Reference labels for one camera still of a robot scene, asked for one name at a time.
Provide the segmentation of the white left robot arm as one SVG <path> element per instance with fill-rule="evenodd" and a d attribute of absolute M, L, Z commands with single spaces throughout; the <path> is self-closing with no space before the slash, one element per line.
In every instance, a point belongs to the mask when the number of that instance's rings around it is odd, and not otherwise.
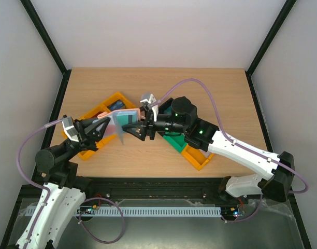
<path fill-rule="evenodd" d="M 14 248 L 56 248 L 76 208 L 85 201 L 90 180 L 77 176 L 78 165 L 71 159 L 81 151 L 97 151 L 96 142 L 110 132 L 110 117 L 74 120 L 64 116 L 35 130 L 34 135 L 57 124 L 62 124 L 67 139 L 60 145 L 40 150 L 35 156 L 37 170 L 44 173 L 44 183 L 28 178 L 20 162 L 20 146 L 16 165 L 20 175 L 30 185 L 41 189 L 40 199 L 26 229 Z"/>

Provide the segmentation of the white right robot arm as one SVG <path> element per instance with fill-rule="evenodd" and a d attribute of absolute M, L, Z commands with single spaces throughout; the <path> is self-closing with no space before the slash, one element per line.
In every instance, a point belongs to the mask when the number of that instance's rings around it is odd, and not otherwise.
<path fill-rule="evenodd" d="M 292 154 L 261 150 L 223 133 L 218 126 L 199 118 L 197 107 L 184 96 L 173 99 L 170 107 L 170 114 L 148 110 L 144 120 L 125 124 L 122 129 L 142 141 L 146 137 L 153 140 L 156 133 L 181 133 L 194 149 L 224 156 L 252 170 L 253 175 L 223 179 L 219 198 L 224 203 L 244 195 L 264 195 L 277 202 L 287 200 L 295 169 Z"/>

